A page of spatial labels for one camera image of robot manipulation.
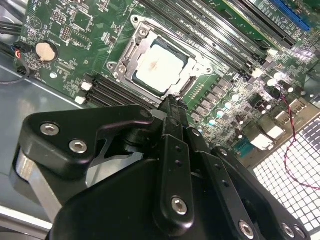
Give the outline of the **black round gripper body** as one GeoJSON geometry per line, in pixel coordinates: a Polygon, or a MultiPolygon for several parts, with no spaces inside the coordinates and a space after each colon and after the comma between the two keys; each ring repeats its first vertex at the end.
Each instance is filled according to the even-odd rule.
{"type": "MultiPolygon", "coordinates": [[[[72,197],[56,216],[51,240],[168,240],[153,210],[159,163],[141,160],[72,197]]],[[[183,240],[234,240],[214,189],[191,176],[194,223],[183,240]]]]}

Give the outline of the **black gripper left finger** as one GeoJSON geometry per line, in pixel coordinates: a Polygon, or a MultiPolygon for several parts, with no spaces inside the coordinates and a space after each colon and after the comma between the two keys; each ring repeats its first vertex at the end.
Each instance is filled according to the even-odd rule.
{"type": "Polygon", "coordinates": [[[188,230],[195,220],[190,147],[178,103],[158,109],[109,106],[29,115],[12,164],[54,221],[71,198],[144,160],[159,163],[153,217],[161,230],[188,230]]]}

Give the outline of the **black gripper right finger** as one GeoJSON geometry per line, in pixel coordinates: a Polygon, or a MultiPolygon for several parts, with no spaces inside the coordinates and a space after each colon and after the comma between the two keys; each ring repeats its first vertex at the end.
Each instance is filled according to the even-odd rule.
{"type": "Polygon", "coordinates": [[[187,120],[178,100],[179,119],[200,172],[221,211],[217,221],[225,240],[309,240],[306,228],[224,147],[209,149],[187,120]]]}

